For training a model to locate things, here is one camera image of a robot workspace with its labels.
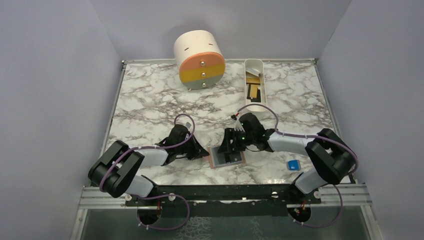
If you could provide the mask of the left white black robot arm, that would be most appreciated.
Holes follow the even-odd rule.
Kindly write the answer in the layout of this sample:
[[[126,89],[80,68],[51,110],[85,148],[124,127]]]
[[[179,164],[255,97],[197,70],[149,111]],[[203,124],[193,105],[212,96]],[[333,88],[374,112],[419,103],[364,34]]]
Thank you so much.
[[[176,124],[152,148],[131,148],[117,140],[100,156],[88,171],[88,179],[113,198],[123,194],[137,195],[144,205],[157,200],[157,184],[146,176],[137,175],[141,167],[166,166],[176,159],[201,159],[209,156],[189,128]]]

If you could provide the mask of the dark credit card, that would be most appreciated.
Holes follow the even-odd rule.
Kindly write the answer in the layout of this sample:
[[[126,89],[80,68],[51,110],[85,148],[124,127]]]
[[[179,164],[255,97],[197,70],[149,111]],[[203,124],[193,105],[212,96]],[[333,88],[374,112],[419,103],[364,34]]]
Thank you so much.
[[[213,168],[219,168],[226,165],[223,153],[218,153],[219,146],[210,148],[210,160]]]

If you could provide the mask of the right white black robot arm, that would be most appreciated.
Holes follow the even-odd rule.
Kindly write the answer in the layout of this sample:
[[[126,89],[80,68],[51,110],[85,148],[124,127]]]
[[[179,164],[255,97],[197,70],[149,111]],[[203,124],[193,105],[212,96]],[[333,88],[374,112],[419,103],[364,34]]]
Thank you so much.
[[[300,204],[309,193],[325,185],[338,185],[349,175],[356,158],[345,143],[329,128],[317,135],[295,136],[279,134],[275,129],[266,129],[252,113],[239,119],[238,128],[226,128],[224,138],[217,149],[226,160],[254,145],[259,151],[289,152],[309,157],[313,168],[301,173],[289,186],[289,199]]]

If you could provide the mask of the gold black striped card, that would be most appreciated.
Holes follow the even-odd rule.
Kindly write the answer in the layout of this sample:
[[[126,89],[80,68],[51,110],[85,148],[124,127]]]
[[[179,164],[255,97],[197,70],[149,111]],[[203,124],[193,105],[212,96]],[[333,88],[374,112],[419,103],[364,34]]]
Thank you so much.
[[[246,84],[246,101],[250,103],[261,103],[261,85],[259,84]]]

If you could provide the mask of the brown leather card holder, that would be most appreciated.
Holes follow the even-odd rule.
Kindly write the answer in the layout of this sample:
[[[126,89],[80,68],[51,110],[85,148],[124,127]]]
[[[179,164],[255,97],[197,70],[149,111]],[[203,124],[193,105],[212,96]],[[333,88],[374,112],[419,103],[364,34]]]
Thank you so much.
[[[233,153],[218,153],[219,146],[208,148],[209,166],[211,169],[229,167],[246,162],[245,156],[242,152]]]

